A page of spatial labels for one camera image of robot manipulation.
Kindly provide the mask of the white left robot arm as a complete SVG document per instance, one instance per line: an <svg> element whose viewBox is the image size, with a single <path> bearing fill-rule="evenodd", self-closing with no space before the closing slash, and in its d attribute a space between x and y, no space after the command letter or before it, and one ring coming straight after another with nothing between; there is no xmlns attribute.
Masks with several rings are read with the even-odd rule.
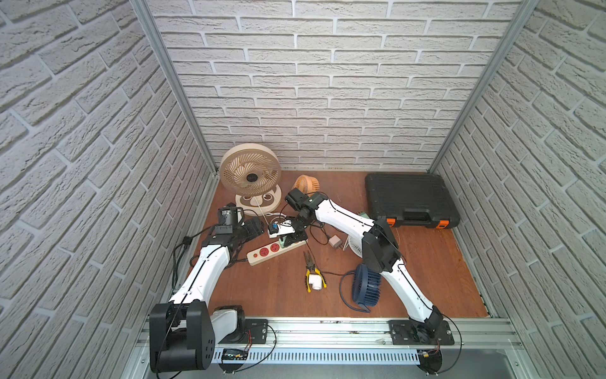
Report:
<svg viewBox="0 0 606 379"><path fill-rule="evenodd" d="M263 233L262 221L247 220L240 207L230 204L218 211L218 224L203 241L183 285L168 302L154 305L149 314L150 368L155 375L205 370L222 340L251 341L241 306L223 306L210 313L208 304L238 251Z"/></svg>

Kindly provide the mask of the beige power strip red sockets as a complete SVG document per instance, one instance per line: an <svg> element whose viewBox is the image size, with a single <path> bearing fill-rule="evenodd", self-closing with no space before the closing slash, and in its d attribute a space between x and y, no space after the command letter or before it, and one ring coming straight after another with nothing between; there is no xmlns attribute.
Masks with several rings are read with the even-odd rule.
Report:
<svg viewBox="0 0 606 379"><path fill-rule="evenodd" d="M304 246L306 243L307 241L304 240L296 243L291 243L289 246L285 246L284 241L282 241L281 239L276 242L269 243L266 246L262 246L261 248L248 252L246 258L251 266L259 265L260 263L266 262L275 257L279 257L279 255L298 249L298 247Z"/></svg>

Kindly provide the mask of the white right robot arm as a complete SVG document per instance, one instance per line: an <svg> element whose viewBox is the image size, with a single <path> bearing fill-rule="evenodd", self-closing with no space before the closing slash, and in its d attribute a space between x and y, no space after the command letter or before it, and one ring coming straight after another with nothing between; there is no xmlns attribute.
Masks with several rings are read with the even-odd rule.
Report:
<svg viewBox="0 0 606 379"><path fill-rule="evenodd" d="M285 200L298 215L296 231L319 221L346 233L360 250L363 263L388 281L401 299L409 319L434 337L443 322L443 314L422 293L408 273L398 243L385 218L371 220L336 205L326 194L304 194L292 189Z"/></svg>

